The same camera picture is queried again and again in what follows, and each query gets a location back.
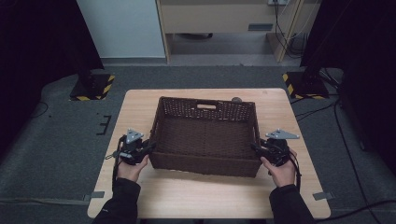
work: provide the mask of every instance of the wicker basket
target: wicker basket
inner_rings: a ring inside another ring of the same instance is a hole
[[[250,148],[260,143],[251,102],[161,97],[149,141],[155,169],[255,177],[262,164]]]

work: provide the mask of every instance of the black jacket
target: black jacket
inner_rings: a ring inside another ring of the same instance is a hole
[[[108,200],[93,220],[94,224],[135,224],[137,198],[140,186],[133,181],[119,178],[114,184],[113,198]],[[315,223],[303,198],[294,185],[274,189],[270,203],[275,224]]]

